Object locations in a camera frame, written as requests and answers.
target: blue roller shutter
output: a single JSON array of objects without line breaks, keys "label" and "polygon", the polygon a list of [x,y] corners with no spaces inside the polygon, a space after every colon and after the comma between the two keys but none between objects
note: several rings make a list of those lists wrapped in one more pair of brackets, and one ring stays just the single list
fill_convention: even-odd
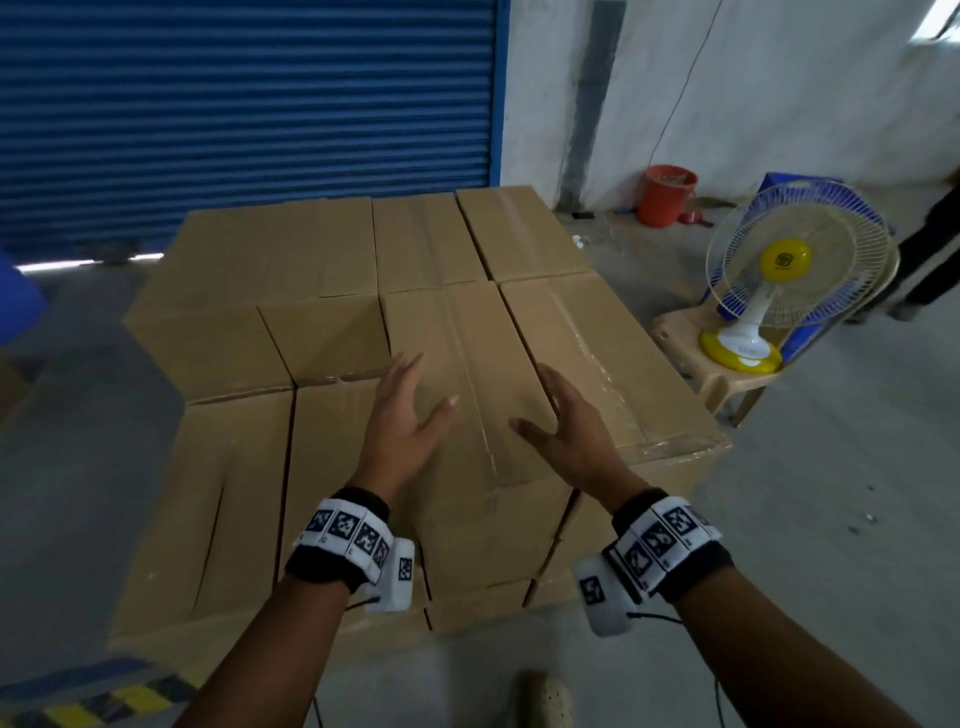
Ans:
[{"label": "blue roller shutter", "polygon": [[159,251],[191,209],[483,186],[495,6],[8,3],[0,242]]}]

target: fan grille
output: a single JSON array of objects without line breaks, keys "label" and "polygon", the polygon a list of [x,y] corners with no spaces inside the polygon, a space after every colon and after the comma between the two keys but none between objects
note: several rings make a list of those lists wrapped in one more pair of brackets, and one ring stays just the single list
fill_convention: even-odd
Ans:
[{"label": "fan grille", "polygon": [[845,184],[804,180],[769,187],[734,210],[710,241],[710,289],[731,314],[741,315],[763,282],[760,254],[786,237],[806,242],[810,269],[777,286],[765,326],[792,328],[838,316],[869,293],[890,254],[883,220]]}]

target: concrete floor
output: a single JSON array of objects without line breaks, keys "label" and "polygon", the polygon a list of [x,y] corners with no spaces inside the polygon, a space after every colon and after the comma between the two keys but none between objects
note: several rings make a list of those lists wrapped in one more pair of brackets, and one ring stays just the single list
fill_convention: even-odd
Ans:
[{"label": "concrete floor", "polygon": [[[909,233],[942,191],[871,192]],[[699,297],[709,231],[612,224],[570,228],[641,322]],[[8,347],[37,381],[0,431],[0,684],[102,657],[181,411],[120,324],[142,278],[133,266],[44,277],[50,314]],[[762,590],[931,728],[960,715],[958,320],[955,290],[912,324],[836,330],[731,431],[696,498]],[[578,725],[717,724],[681,628],[600,641],[577,605],[333,672],[318,697],[328,728],[488,728],[526,668],[565,680]]]}]

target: person's left arm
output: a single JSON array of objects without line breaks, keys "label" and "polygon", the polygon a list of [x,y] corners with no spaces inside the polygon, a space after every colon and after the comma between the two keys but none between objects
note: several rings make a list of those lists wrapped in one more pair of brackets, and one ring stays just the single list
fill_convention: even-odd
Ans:
[{"label": "person's left arm", "polygon": [[[348,484],[387,509],[440,443],[456,404],[455,397],[442,400],[418,423],[414,393],[421,371],[422,356],[408,364],[399,354],[380,379]],[[295,556],[310,558],[305,548]],[[318,563],[322,572],[329,562]],[[285,574],[175,728],[301,728],[350,597],[346,581],[334,571],[328,583]]]}]

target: person's right arm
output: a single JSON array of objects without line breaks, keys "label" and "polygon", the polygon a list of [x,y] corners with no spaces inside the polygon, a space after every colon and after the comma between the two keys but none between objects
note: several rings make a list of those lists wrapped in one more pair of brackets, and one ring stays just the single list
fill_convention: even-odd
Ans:
[{"label": "person's right arm", "polygon": [[[523,420],[511,426],[567,483],[613,515],[650,486],[623,463],[596,408],[550,367],[540,364],[540,375],[557,406],[557,433]],[[710,573],[673,606],[751,728],[918,726],[733,567]]]}]

